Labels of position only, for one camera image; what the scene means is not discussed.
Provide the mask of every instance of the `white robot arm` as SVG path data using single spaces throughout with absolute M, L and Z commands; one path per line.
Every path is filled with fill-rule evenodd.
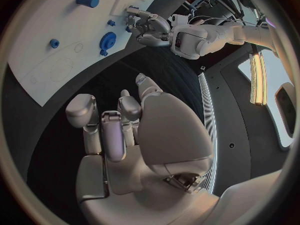
M 173 28 L 169 29 L 168 22 L 156 14 L 133 7 L 127 12 L 128 29 L 139 43 L 153 47 L 170 46 L 173 53 L 186 59 L 195 60 L 214 53 L 226 43 L 243 45 L 248 42 L 268 47 L 276 53 L 269 30 L 260 26 L 246 26 L 235 21 L 224 25 L 195 25 L 188 24 L 186 16 L 174 14 Z M 141 20 L 135 23 L 133 16 L 141 17 Z

